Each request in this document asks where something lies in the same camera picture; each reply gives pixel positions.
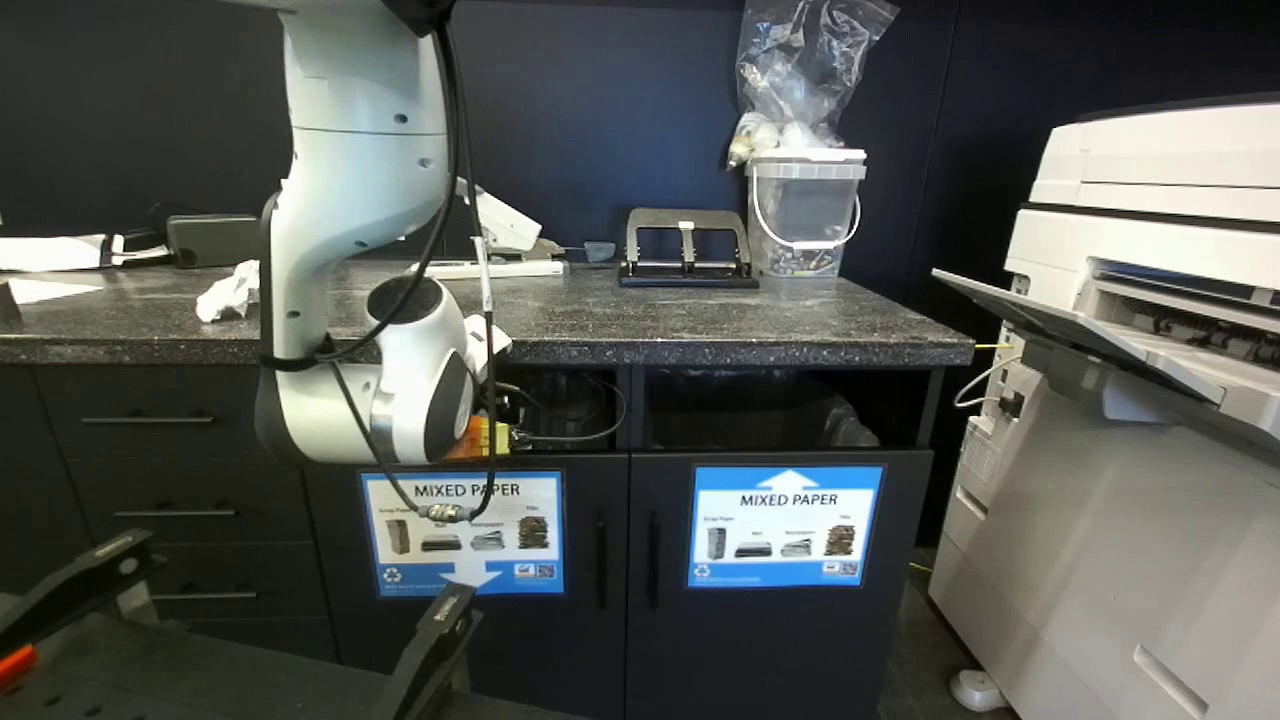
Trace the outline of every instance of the black cable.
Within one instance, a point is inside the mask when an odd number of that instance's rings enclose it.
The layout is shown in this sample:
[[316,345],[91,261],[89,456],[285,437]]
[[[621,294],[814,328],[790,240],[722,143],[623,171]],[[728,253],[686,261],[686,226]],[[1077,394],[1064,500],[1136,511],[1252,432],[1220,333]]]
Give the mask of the black cable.
[[[347,414],[351,414],[351,419],[355,419],[355,428],[360,428],[360,437],[364,437],[364,443],[369,443],[369,453],[372,453],[372,464],[376,464],[380,477],[390,477],[390,484],[394,484],[394,491],[402,496],[402,506],[404,506],[410,511],[416,511],[416,517],[436,522],[436,524],[462,524],[462,522],[481,522],[481,517],[490,511],[490,506],[491,506],[491,491],[498,491],[498,387],[485,384],[485,406],[490,406],[490,408],[485,408],[485,414],[490,414],[490,473],[485,473],[485,491],[481,491],[481,506],[462,517],[457,506],[420,510],[420,506],[404,491],[402,477],[398,477],[394,464],[380,456],[380,443],[372,439],[369,423],[360,419],[360,406],[351,399],[351,387],[347,387],[347,379],[340,376],[340,366],[337,366],[340,355],[351,355],[351,353],[360,353],[364,345],[372,345],[372,339],[402,315],[402,310],[410,306],[413,290],[426,280],[428,256],[436,253],[436,246],[442,246],[442,235],[444,235],[444,226],[447,226],[447,217],[453,217],[453,187],[457,187],[457,176],[462,176],[462,171],[467,176],[467,184],[464,184],[464,193],[467,193],[467,200],[464,200],[464,204],[467,204],[467,222],[474,222],[474,231],[481,235],[481,208],[478,208],[474,151],[467,151],[467,111],[464,111],[464,91],[462,91],[462,79],[457,79],[457,62],[453,62],[447,29],[436,33],[436,58],[442,58],[442,96],[444,96],[444,125],[447,125],[447,200],[444,200],[444,213],[436,217],[432,235],[428,235],[428,246],[426,246],[426,253],[420,253],[420,265],[416,265],[416,273],[413,273],[413,285],[398,298],[394,314],[390,314],[376,328],[369,328],[360,339],[351,339],[351,345],[343,345],[343,347],[337,347],[337,353],[316,353],[316,355],[331,370],[331,376],[337,376],[337,384],[340,384],[340,394],[343,394],[343,406],[347,406]],[[498,362],[491,362],[491,310],[485,310],[485,370],[498,373]]]
[[505,379],[491,379],[502,394],[511,394],[519,398],[523,406],[540,408],[540,399],[533,394],[523,394],[519,384],[505,384]]
[[[474,169],[474,136],[467,136],[467,96],[464,96],[464,85],[457,77],[457,62],[453,62],[453,39],[447,33],[442,29],[442,62],[444,62],[444,85],[453,91],[453,111],[457,111],[457,151],[462,151],[462,171],[464,171],[464,195],[467,195],[467,222],[474,222],[474,235],[478,235],[478,256],[481,256],[481,273],[490,273],[490,261],[485,261],[485,230],[481,230],[481,200],[478,200],[478,169]],[[485,310],[485,373],[490,373],[490,384],[485,384],[485,491],[481,491],[481,506],[467,511],[467,522],[481,522],[491,506],[491,491],[498,491],[498,362],[491,362],[491,298],[490,298],[490,310]]]
[[457,195],[457,176],[464,158],[464,107],[462,107],[462,85],[457,85],[457,62],[453,62],[453,39],[447,29],[436,33],[436,62],[442,62],[442,102],[444,102],[444,132],[447,132],[447,151],[444,151],[444,208],[436,213],[428,240],[416,256],[413,269],[413,285],[402,290],[394,314],[384,314],[364,335],[355,335],[351,345],[337,347],[331,355],[355,355],[360,347],[369,347],[410,306],[410,298],[416,294],[416,285],[428,275],[428,261],[436,256],[442,235],[447,231],[453,222],[453,195]]
[[511,432],[511,439],[530,439],[530,443],[594,443],[611,437],[623,423],[623,394],[616,384],[609,384],[611,394],[611,423],[596,428],[596,432],[574,432],[574,437],[540,437],[540,432]]

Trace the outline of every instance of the gray granite countertop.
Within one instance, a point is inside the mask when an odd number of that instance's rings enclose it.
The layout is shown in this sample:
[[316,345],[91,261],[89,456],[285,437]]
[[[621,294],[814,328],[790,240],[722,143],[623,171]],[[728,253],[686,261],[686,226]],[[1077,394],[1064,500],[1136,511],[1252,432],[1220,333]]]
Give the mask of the gray granite countertop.
[[[364,328],[364,294],[404,265],[337,280],[331,335]],[[24,321],[0,321],[5,366],[254,366],[256,315],[199,325],[195,298],[228,269],[11,275]],[[447,285],[464,314],[474,280]],[[948,370],[973,339],[847,280],[769,275],[754,290],[616,290],[611,273],[498,280],[516,366]]]

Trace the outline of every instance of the floor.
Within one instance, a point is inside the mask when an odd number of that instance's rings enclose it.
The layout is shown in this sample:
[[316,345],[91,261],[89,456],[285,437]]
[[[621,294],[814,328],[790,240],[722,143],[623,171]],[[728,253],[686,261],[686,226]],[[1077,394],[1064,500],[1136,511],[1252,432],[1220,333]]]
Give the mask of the floor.
[[881,720],[1015,720],[1015,714],[981,718],[951,701],[951,678],[976,665],[958,633],[942,622],[923,587],[929,561],[917,561],[896,615]]

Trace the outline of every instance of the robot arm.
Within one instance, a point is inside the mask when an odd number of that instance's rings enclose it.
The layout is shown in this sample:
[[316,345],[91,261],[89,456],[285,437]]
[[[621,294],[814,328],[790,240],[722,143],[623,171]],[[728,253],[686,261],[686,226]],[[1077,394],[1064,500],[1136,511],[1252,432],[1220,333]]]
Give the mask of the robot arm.
[[263,353],[287,443],[320,464],[426,464],[474,414],[464,315],[432,280],[369,298],[380,366],[326,362],[347,256],[404,240],[447,193],[447,111],[432,0],[254,0],[285,20],[291,169],[270,217]]

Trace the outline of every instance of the sticker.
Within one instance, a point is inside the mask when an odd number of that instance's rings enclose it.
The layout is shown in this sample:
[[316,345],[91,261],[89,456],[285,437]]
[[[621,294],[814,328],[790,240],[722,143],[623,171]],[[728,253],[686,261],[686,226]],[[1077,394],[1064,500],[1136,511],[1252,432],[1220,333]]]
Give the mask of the sticker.
[[436,598],[474,586],[481,598],[566,598],[559,473],[502,473],[478,524],[432,524],[402,491],[478,510],[485,473],[360,473],[380,598]]
[[862,587],[884,469],[696,469],[689,587]]

